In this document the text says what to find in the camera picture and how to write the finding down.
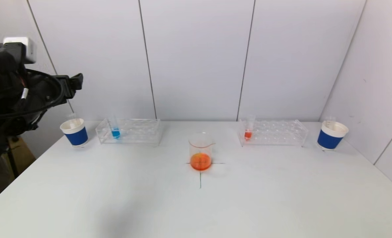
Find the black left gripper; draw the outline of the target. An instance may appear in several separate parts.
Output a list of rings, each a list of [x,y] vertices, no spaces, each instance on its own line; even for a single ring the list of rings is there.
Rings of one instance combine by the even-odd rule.
[[[84,76],[81,73],[73,77],[67,75],[47,76],[30,74],[28,79],[30,93],[37,95],[45,104],[49,104],[60,97],[60,100],[55,104],[59,105],[67,103],[67,100],[75,96],[76,90],[82,89]]]

